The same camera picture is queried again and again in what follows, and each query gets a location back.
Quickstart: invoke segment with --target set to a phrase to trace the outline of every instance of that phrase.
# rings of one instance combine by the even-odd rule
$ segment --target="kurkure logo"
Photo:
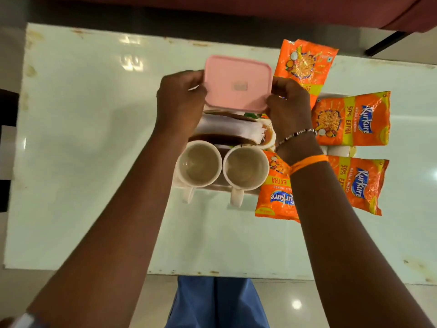
[[[371,106],[361,106],[363,109],[360,114],[360,119],[358,120],[358,128],[363,133],[373,133],[372,132],[372,118],[373,118],[373,107]]]
[[[357,168],[357,174],[352,183],[352,193],[358,198],[364,198],[364,190],[369,182],[369,172],[367,170]]]
[[[295,205],[293,195],[284,191],[275,191],[270,196],[270,202],[279,201],[285,205]]]

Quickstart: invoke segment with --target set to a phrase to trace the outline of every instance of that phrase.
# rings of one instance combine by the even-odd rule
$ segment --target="forearm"
[[[314,137],[288,147],[293,164],[320,154]],[[320,298],[332,327],[428,327],[430,322],[366,232],[331,166],[291,176],[293,196]]]
[[[54,327],[127,327],[186,138],[155,132],[132,169],[29,312]]]

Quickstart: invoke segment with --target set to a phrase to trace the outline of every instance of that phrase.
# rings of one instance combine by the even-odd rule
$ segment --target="orange thread bracelet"
[[[295,173],[299,169],[302,169],[303,167],[309,166],[311,164],[315,164],[315,163],[320,162],[320,161],[327,162],[328,156],[325,154],[313,155],[313,156],[309,156],[308,158],[305,158],[301,161],[298,161],[290,167],[288,175],[291,176],[293,173]]]

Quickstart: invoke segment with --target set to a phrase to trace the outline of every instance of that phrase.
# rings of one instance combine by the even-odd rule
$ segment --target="floor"
[[[359,53],[390,34],[358,30]],[[338,27],[324,29],[339,32]],[[20,91],[25,35],[22,28],[0,25],[0,88]],[[375,58],[437,64],[437,29],[414,33]],[[6,236],[7,213],[0,213],[0,261]],[[22,313],[53,274],[51,271],[0,270],[0,319]],[[328,327],[314,281],[255,280],[271,327]],[[148,276],[132,320],[132,327],[163,327],[177,287],[175,276]],[[437,324],[437,286],[408,285],[418,303]]]

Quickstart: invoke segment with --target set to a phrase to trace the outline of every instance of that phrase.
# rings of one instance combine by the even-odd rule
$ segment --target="reddish-brown sofa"
[[[437,0],[81,0],[240,16],[298,23],[328,23],[425,32],[437,26]]]

